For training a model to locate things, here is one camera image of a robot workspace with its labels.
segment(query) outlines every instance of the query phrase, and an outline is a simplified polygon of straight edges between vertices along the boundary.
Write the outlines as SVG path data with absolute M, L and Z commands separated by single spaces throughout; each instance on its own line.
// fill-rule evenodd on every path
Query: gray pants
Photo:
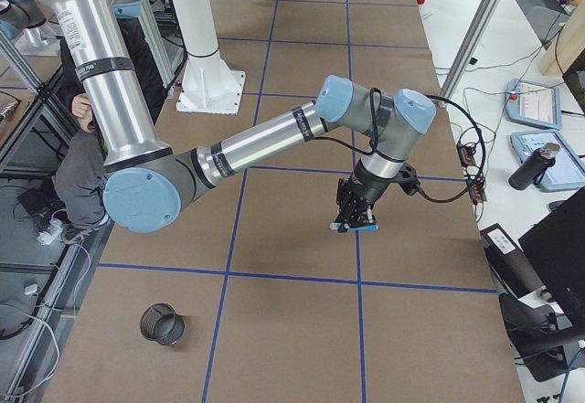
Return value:
M 95 133 L 78 131 L 69 151 L 53 176 L 55 191 L 65 203 L 67 217 L 77 228 L 97 226 L 105 215 L 101 192 L 105 170 L 100 143 Z

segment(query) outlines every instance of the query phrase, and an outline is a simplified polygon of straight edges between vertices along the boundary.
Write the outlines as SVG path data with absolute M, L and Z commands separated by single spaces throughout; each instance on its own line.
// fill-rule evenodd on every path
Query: white label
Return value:
M 75 22 L 75 16 L 69 10 L 65 9 L 58 14 L 57 19 L 61 25 L 63 36 L 67 40 L 71 54 L 84 48 L 80 30 L 77 27 L 77 22 Z
M 494 229 L 493 231 L 488 232 L 487 236 L 502 251 L 503 254 L 508 254 L 516 249 L 514 243 L 508 240 L 508 237 L 504 235 L 501 229 Z

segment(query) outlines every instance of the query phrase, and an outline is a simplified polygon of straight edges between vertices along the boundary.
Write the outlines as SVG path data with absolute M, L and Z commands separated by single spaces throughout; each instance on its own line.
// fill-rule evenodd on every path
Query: blue tape grid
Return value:
M 347 19 L 347 42 L 345 44 L 337 44 L 337 43 L 324 43 L 324 42 L 292 42 L 292 41 L 280 41 L 274 40 L 272 38 L 274 32 L 274 25 L 276 22 L 276 17 L 278 15 L 278 6 L 279 2 L 287 1 L 287 2 L 309 2 L 309 1 L 299 1 L 299 0 L 271 0 L 275 2 L 274 13 L 271 22 L 271 32 L 270 37 L 268 40 L 262 39 L 238 39 L 238 38 L 223 38 L 223 40 L 246 40 L 246 41 L 259 41 L 259 42 L 267 42 L 268 48 L 266 51 L 266 56 L 264 59 L 264 66 L 262 69 L 261 75 L 261 85 L 260 85 L 260 92 L 259 93 L 244 93 L 245 95 L 250 96 L 257 96 L 256 101 L 256 109 L 254 113 L 253 124 L 258 122 L 259 118 L 259 111 L 261 105 L 261 98 L 262 96 L 273 96 L 273 97 L 297 97 L 300 99 L 308 99 L 312 100 L 314 97 L 305 97 L 305 96 L 292 96 L 292 95 L 281 95 L 281 94 L 264 94 L 263 87 L 264 81 L 266 79 L 266 69 L 268 65 L 268 59 L 271 52 L 271 43 L 279 42 L 279 43 L 294 43 L 294 44 L 318 44 L 318 45 L 343 45 L 347 46 L 347 61 L 348 61 L 348 78 L 352 78 L 352 58 L 351 58 L 351 38 L 350 38 L 350 12 L 349 7 L 350 5 L 393 5 L 398 7 L 413 7 L 413 5 L 394 5 L 394 4 L 381 4 L 381 3 L 350 3 L 349 0 L 345 0 L 344 3 L 337 3 L 335 4 L 344 4 L 346 6 L 346 19 Z M 421 47 L 400 47 L 400 46 L 383 46 L 383 45 L 359 45 L 362 47 L 382 47 L 382 48 L 421 48 Z M 355 135 L 352 133 L 352 144 L 355 144 Z M 356 164 L 356 154 L 352 152 L 352 162 Z M 279 171 L 292 171 L 292 172 L 304 172 L 304 173 L 326 173 L 326 174 L 343 174 L 348 175 L 349 171 L 339 171 L 339 170 L 319 170 L 319 169 L 305 169 L 305 168 L 288 168 L 288 167 L 275 167 L 275 166 L 264 166 L 264 165 L 255 165 L 251 167 L 257 170 L 279 170 Z M 421 179 L 430 179 L 430 180 L 440 180 L 440 181 L 452 181 L 452 182 L 464 182 L 462 178 L 446 178 L 446 177 L 437 177 L 437 176 L 420 176 Z M 367 376 L 366 376 L 366 348 L 365 348 L 365 325 L 364 325 L 364 304 L 363 304 L 363 286 L 372 286 L 372 287 L 380 287 L 380 288 L 395 288 L 395 289 L 415 289 L 415 290 L 432 290 L 432 291 L 448 291 L 448 292 L 473 292 L 473 293 L 488 293 L 488 294 L 495 294 L 495 289 L 481 289 L 481 288 L 464 288 L 464 287 L 455 287 L 455 286 L 439 286 L 439 285 L 423 285 L 423 284 L 408 284 L 408 283 L 397 283 L 397 282 L 383 282 L 383 281 L 365 281 L 362 279 L 362 267 L 361 267 L 361 241 L 360 241 L 360 233 L 355 231 L 356 237 L 356 279 L 355 280 L 343 280 L 343 279 L 335 279 L 335 278 L 321 278 L 321 277 L 306 277 L 306 276 L 293 276 L 293 275 L 278 275 L 278 274 L 269 274 L 269 273 L 254 273 L 254 272 L 240 272 L 240 271 L 232 271 L 231 262 L 233 258 L 233 252 L 236 242 L 236 237 L 238 236 L 238 229 L 239 229 L 239 217 L 241 214 L 241 208 L 243 203 L 243 197 L 246 190 L 246 183 L 248 179 L 248 170 L 243 172 L 243 179 L 241 188 L 239 191 L 239 200 L 236 210 L 236 216 L 234 219 L 234 225 L 232 229 L 231 241 L 229 244 L 229 254 L 228 254 L 228 261 L 226 263 L 225 270 L 204 270 L 204 269 L 194 269 L 194 268 L 172 268 L 172 267 L 165 267 L 165 266 L 144 266 L 144 265 L 132 265 L 132 264 L 120 264 L 120 263 L 100 263 L 99 266 L 103 268 L 117 268 L 117 269 L 128 269 L 128 270 L 160 270 L 160 271 L 173 271 L 173 272 L 185 272 L 185 273 L 197 273 L 203 275 L 211 275 L 211 276 L 221 276 L 223 277 L 223 284 L 221 289 L 221 294 L 219 298 L 219 305 L 218 305 L 218 313 L 216 316 L 216 322 L 214 327 L 214 333 L 211 343 L 211 348 L 209 352 L 209 359 L 207 361 L 207 372 L 206 372 L 206 379 L 205 385 L 203 388 L 201 402 L 207 402 L 207 395 L 209 391 L 209 386 L 211 383 L 211 377 L 213 373 L 213 363 L 215 359 L 215 353 L 218 343 L 219 331 L 221 326 L 221 318 L 223 314 L 223 307 L 229 287 L 229 277 L 243 277 L 243 278 L 258 278 L 258 279 L 269 279 L 269 280 L 287 280 L 287 281 L 309 281 L 309 282 L 320 282 L 320 283 L 335 283 L 335 284 L 347 284 L 347 285 L 355 285 L 357 291 L 357 310 L 358 310 L 358 325 L 359 325 L 359 353 L 360 353 L 360 372 L 361 372 L 361 400 L 362 403 L 367 403 Z

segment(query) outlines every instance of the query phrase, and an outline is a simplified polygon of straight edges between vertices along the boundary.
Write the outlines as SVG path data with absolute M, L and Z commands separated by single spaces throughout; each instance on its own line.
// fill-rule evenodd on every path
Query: brown table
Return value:
M 168 101 L 157 131 L 176 152 L 309 101 L 328 74 L 439 90 L 415 0 L 211 1 L 244 97 L 236 116 Z M 461 190 L 443 111 L 409 162 L 430 195 Z M 469 200 L 433 205 L 391 187 L 377 233 L 337 234 L 336 183 L 352 167 L 343 147 L 309 143 L 225 181 L 168 228 L 116 227 L 44 401 L 524 401 Z M 176 345 L 140 335 L 155 302 L 186 317 Z

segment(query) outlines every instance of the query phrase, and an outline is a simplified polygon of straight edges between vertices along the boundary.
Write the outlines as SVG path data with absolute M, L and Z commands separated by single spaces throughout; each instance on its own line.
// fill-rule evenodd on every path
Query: white pillar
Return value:
M 179 111 L 238 113 L 246 75 L 219 54 L 209 0 L 173 0 L 188 53 Z

